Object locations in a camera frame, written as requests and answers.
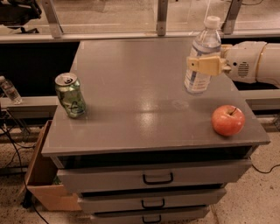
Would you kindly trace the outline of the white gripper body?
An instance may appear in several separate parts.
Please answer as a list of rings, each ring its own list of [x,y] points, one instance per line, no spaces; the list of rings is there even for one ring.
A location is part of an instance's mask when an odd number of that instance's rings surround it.
[[[258,62],[266,45],[263,41],[244,41],[231,46],[225,53],[231,67],[227,76],[232,81],[255,83]]]

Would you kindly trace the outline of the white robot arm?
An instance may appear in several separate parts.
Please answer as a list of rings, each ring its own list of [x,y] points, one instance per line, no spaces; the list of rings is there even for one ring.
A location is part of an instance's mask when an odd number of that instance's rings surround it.
[[[280,86],[280,44],[244,41],[222,45],[220,55],[189,56],[186,64],[200,74],[226,74],[232,81]]]

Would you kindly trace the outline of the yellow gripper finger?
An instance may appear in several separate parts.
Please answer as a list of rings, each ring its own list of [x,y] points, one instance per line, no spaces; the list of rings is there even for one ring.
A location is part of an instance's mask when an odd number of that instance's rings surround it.
[[[227,57],[227,53],[229,52],[229,50],[232,48],[232,45],[221,45],[220,46],[220,56],[222,58],[226,58]]]
[[[231,71],[228,61],[218,55],[188,57],[186,64],[187,68],[193,72],[211,76],[217,76]]]

